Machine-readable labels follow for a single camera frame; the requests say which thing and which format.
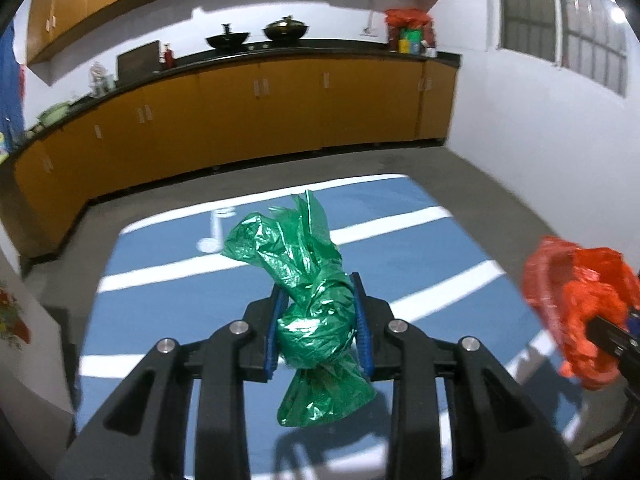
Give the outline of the green basin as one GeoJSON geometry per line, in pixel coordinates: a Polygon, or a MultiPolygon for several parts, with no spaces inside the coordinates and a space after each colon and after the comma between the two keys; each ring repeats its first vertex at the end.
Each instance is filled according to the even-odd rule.
{"type": "Polygon", "coordinates": [[[69,102],[59,102],[51,105],[38,115],[38,122],[47,128],[63,119],[70,110],[69,102]]]}

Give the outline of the blue hanging cloth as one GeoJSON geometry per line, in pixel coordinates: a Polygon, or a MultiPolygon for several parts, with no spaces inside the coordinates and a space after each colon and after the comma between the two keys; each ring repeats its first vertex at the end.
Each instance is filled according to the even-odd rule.
{"type": "Polygon", "coordinates": [[[0,113],[1,159],[15,151],[24,132],[22,66],[14,53],[15,29],[11,22],[1,36],[0,113]]]}

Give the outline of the clear jar on counter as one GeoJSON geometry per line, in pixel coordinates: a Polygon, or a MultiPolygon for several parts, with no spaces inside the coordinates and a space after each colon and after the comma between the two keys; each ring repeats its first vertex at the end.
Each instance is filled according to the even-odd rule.
{"type": "Polygon", "coordinates": [[[105,96],[115,89],[114,76],[99,62],[94,62],[89,70],[92,95],[105,96]]]}

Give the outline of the blue striped tablecloth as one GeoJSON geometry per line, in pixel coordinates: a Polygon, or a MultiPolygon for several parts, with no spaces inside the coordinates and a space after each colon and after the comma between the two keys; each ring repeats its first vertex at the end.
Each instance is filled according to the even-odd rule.
{"type": "Polygon", "coordinates": [[[77,426],[157,341],[205,339],[282,286],[278,367],[269,382],[244,387],[253,476],[382,476],[391,382],[374,384],[369,403],[332,425],[285,427],[278,417],[300,372],[356,361],[352,273],[428,336],[478,339],[557,430],[577,419],[582,392],[559,375],[552,338],[506,272],[409,178],[367,176],[174,209],[125,226],[81,347],[77,426]]]}

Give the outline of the large red plastic bag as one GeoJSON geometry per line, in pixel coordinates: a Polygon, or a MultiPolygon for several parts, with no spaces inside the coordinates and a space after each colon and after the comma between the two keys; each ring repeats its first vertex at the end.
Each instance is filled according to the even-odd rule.
{"type": "Polygon", "coordinates": [[[587,324],[600,316],[626,330],[629,310],[639,307],[639,279],[623,255],[611,248],[577,248],[572,278],[562,287],[559,373],[600,390],[620,376],[618,359],[588,340],[587,324]]]}

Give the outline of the barred window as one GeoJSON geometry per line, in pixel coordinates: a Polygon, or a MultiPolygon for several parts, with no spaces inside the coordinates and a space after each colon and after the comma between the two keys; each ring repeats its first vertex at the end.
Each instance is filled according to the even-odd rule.
{"type": "Polygon", "coordinates": [[[627,92],[625,19],[615,0],[501,0],[500,47],[627,92]]]}

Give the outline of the green plastic bag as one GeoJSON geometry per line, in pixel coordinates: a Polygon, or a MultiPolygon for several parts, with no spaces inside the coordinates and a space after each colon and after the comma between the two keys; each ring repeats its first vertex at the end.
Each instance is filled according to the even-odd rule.
{"type": "Polygon", "coordinates": [[[293,208],[252,212],[224,241],[222,254],[265,270],[290,301],[276,322],[280,355],[295,375],[278,408],[283,427],[332,424],[376,397],[352,355],[355,293],[311,191],[293,208]]]}

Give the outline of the red bottle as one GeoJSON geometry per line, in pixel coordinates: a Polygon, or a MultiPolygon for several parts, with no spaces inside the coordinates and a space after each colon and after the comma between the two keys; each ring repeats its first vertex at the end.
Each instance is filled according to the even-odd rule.
{"type": "Polygon", "coordinates": [[[176,66],[174,52],[172,52],[170,44],[164,44],[163,63],[165,70],[171,70],[176,66]]]}

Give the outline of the red lined trash basket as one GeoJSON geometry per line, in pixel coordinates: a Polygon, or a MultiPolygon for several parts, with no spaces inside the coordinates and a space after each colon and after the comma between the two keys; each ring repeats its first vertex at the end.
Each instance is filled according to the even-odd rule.
{"type": "Polygon", "coordinates": [[[563,288],[574,280],[574,255],[580,248],[582,246],[568,240],[544,236],[526,259],[522,273],[522,295],[550,333],[562,356],[566,356],[562,325],[565,311],[563,288]]]}

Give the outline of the lower wooden cabinets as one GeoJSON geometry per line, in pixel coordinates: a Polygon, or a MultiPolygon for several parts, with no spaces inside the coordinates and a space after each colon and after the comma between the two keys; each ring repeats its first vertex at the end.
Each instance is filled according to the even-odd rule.
{"type": "Polygon", "coordinates": [[[446,139],[457,67],[303,56],[194,70],[108,99],[1,168],[17,252],[56,254],[88,203],[236,162],[446,139]]]}

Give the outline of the red bag with bottles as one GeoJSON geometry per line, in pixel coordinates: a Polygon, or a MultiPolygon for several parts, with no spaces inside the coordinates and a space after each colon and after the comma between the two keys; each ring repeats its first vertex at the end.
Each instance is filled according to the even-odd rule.
{"type": "Polygon", "coordinates": [[[436,34],[430,14],[416,8],[388,9],[385,23],[392,52],[436,58],[436,34]]]}

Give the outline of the black wok left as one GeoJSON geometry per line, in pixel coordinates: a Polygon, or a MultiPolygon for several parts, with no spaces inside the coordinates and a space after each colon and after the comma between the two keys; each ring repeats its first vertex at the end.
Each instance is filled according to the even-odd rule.
{"type": "Polygon", "coordinates": [[[224,29],[222,34],[206,38],[209,47],[222,53],[241,51],[250,34],[248,32],[232,32],[230,24],[223,24],[222,28],[224,29]]]}

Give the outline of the dark cutting board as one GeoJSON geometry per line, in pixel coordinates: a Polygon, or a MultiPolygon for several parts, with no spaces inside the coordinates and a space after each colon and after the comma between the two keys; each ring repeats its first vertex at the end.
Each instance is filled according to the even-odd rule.
{"type": "Polygon", "coordinates": [[[117,83],[133,84],[162,69],[160,62],[160,42],[152,41],[117,57],[117,83]]]}

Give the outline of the black lidded wok right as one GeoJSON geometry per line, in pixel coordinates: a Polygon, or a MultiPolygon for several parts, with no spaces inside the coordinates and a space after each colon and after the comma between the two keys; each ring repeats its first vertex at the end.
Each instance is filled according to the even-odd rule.
{"type": "Polygon", "coordinates": [[[308,26],[289,15],[268,24],[262,31],[274,44],[297,44],[308,32],[308,26]]]}

